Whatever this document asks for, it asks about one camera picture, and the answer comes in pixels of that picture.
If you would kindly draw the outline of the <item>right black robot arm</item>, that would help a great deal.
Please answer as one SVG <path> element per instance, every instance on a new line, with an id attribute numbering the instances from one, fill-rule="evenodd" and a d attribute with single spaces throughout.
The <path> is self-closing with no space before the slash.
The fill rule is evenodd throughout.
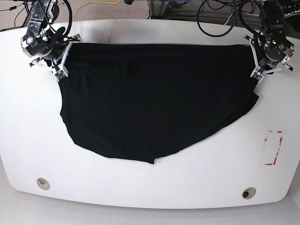
<path id="1" fill-rule="evenodd" d="M 65 62 L 68 51 L 80 35 L 69 36 L 72 26 L 72 9 L 70 3 L 63 1 L 68 9 L 68 25 L 55 29 L 53 22 L 59 15 L 56 0 L 36 0 L 33 2 L 26 34 L 21 38 L 23 53 L 33 60 L 30 67 L 37 65 L 50 70 L 57 81 L 68 77 Z"/>

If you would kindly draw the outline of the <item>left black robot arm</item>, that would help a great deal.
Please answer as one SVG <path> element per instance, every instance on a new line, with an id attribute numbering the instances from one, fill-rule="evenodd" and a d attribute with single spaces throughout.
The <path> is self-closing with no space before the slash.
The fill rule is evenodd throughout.
<path id="1" fill-rule="evenodd" d="M 253 0 L 251 2 L 257 5 L 260 11 L 260 29 L 258 32 L 247 25 L 242 16 L 242 9 L 244 5 L 249 3 L 248 0 L 242 0 L 239 4 L 235 0 L 232 1 L 233 23 L 226 32 L 219 35 L 206 32 L 200 25 L 199 16 L 206 3 L 204 0 L 196 13 L 198 28 L 209 37 L 220 38 L 229 34 L 239 20 L 242 26 L 253 34 L 252 37 L 244 36 L 250 44 L 255 62 L 255 68 L 250 75 L 251 78 L 261 82 L 265 76 L 275 72 L 286 69 L 293 71 L 290 60 L 294 54 L 294 44 L 285 35 L 286 22 L 282 4 L 278 0 L 262 0 L 260 2 Z"/>

